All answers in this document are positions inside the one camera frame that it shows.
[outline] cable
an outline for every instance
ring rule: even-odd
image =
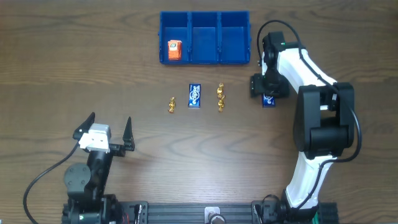
[[[72,154],[76,151],[77,147],[78,147],[79,143],[77,142],[75,144],[75,146],[73,147],[73,149],[69,152],[69,154],[63,158],[61,161],[57,162],[56,164],[52,165],[50,168],[46,169],[43,173],[41,173],[40,175],[38,175],[30,184],[29,186],[27,186],[25,194],[24,194],[24,199],[23,199],[23,204],[24,204],[24,210],[25,213],[27,215],[27,217],[30,219],[30,221],[33,224],[39,224],[30,214],[29,209],[27,208],[27,195],[29,194],[30,189],[33,187],[34,184],[36,184],[36,182],[42,178],[45,174],[48,174],[51,170],[53,170],[54,168],[56,168],[57,166],[61,165],[63,162],[65,162],[67,159],[69,159]]]
[[[321,80],[321,82],[323,82],[327,87],[329,87],[330,89],[332,89],[332,90],[339,96],[339,99],[340,99],[343,103],[346,104],[346,106],[349,108],[349,112],[351,113],[351,115],[352,115],[353,118],[354,118],[356,130],[357,130],[357,132],[356,132],[356,134],[357,134],[357,145],[356,145],[356,149],[355,149],[353,155],[351,155],[351,156],[349,156],[349,157],[347,157],[347,158],[345,158],[345,159],[329,159],[329,160],[323,161],[323,162],[319,165],[318,175],[317,175],[317,178],[316,178],[316,180],[315,180],[314,186],[313,186],[312,190],[310,191],[310,193],[308,193],[308,195],[307,195],[307,197],[304,199],[304,201],[303,201],[297,208],[295,208],[295,210],[298,211],[301,207],[303,207],[303,205],[306,204],[306,202],[307,202],[308,200],[310,200],[310,198],[312,197],[313,193],[314,193],[315,190],[317,189],[318,183],[319,183],[319,179],[320,179],[320,176],[321,176],[321,174],[322,174],[322,169],[323,169],[323,167],[325,166],[325,164],[330,163],[330,162],[339,162],[339,163],[341,163],[341,162],[349,162],[349,161],[352,161],[353,159],[355,159],[355,157],[359,154],[359,152],[360,152],[360,150],[361,150],[361,146],[362,146],[362,132],[361,132],[361,127],[360,127],[360,125],[359,125],[358,117],[356,116],[355,111],[347,104],[347,101],[345,100],[345,98],[342,97],[342,96],[340,95],[339,91],[338,91],[332,84],[330,84],[330,83],[328,83],[326,80],[324,80],[324,79],[322,78],[322,76],[319,75],[316,71],[314,71],[314,69],[307,63],[307,61],[305,61],[305,59],[304,59],[304,57],[303,57],[303,54],[302,54],[303,44],[301,43],[301,40],[300,40],[300,37],[299,37],[297,31],[296,31],[290,24],[288,24],[288,23],[286,23],[286,22],[284,22],[284,21],[280,21],[280,20],[271,20],[271,21],[268,21],[268,22],[266,22],[265,24],[263,24],[263,25],[261,26],[261,28],[259,29],[259,32],[257,33],[257,51],[258,51],[258,53],[259,53],[260,60],[262,60],[261,53],[260,53],[260,46],[259,46],[260,33],[261,33],[261,30],[262,30],[266,25],[270,24],[271,22],[278,22],[278,23],[281,23],[281,24],[287,26],[287,27],[293,32],[293,34],[294,34],[294,36],[296,37],[297,42],[298,42],[298,54],[300,55],[300,60],[302,60],[303,63],[305,64],[305,66],[307,66],[307,68],[308,68],[319,80]]]

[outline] blue candy wrapper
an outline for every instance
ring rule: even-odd
[[[188,107],[199,108],[200,107],[200,84],[189,84],[189,101]]]
[[[275,107],[275,98],[273,96],[262,96],[262,107]]]

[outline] wood grain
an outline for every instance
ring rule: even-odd
[[[133,119],[137,150],[114,159],[106,189],[120,200],[250,202],[280,195],[297,160],[296,96],[266,110],[250,99],[248,80],[259,71],[254,41],[245,66],[159,63],[159,11],[250,10],[253,39],[265,21],[287,21],[325,73],[355,88],[363,150],[355,161],[333,165],[320,200],[338,202],[341,223],[398,222],[397,3],[1,1],[0,219],[29,222],[25,188],[69,152],[73,130],[92,111],[97,123],[111,126],[114,142]],[[293,39],[284,27],[270,30]],[[227,96],[221,114],[219,82]],[[186,107],[189,83],[202,84],[200,110]],[[60,223],[63,173],[86,158],[76,152],[33,187],[28,204],[40,223]]]

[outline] blue plastic bin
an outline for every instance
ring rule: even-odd
[[[182,41],[182,59],[169,61],[167,42]],[[159,60],[163,64],[244,64],[250,61],[248,11],[161,12]]]

